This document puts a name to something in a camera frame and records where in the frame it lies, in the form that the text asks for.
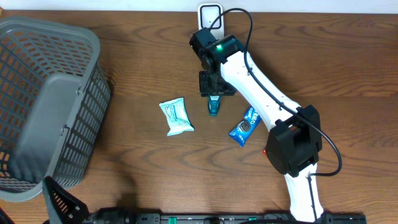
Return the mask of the blue liquid bottle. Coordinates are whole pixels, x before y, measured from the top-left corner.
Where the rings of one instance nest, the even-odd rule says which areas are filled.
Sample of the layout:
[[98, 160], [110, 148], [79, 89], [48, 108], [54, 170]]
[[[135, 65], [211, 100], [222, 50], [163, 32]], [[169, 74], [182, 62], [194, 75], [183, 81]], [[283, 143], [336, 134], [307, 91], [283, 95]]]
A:
[[208, 112], [210, 116], [217, 116], [220, 110], [221, 96], [210, 95], [208, 97]]

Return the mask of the mint green snack packet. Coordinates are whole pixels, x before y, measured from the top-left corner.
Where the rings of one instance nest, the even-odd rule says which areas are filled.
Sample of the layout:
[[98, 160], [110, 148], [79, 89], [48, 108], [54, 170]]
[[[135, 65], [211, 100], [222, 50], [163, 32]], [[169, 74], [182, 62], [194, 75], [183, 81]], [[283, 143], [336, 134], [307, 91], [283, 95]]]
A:
[[159, 104], [170, 128], [168, 136], [181, 134], [185, 131], [194, 131], [185, 109], [184, 98], [177, 98]]

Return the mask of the blue Oreo packet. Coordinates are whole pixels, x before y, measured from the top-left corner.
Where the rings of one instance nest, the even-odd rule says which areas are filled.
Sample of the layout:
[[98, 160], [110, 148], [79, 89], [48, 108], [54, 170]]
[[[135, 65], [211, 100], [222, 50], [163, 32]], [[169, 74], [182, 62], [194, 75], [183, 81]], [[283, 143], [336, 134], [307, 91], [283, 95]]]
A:
[[261, 121], [262, 119], [259, 113], [253, 107], [250, 107], [246, 111], [243, 119], [229, 132], [229, 136], [234, 139], [240, 147], [244, 147], [246, 141]]

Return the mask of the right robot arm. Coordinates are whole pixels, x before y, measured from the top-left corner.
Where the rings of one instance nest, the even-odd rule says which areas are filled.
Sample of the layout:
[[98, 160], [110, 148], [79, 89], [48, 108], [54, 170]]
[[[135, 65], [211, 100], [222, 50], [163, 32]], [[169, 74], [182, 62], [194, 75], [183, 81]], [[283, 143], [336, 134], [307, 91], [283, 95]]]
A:
[[323, 207], [313, 176], [322, 148], [320, 116], [313, 106], [302, 108], [285, 96], [258, 68], [233, 35], [216, 40], [212, 34], [192, 37], [190, 45], [205, 70], [237, 89], [258, 112], [269, 135], [266, 156], [284, 175], [290, 212], [297, 221], [315, 222]]

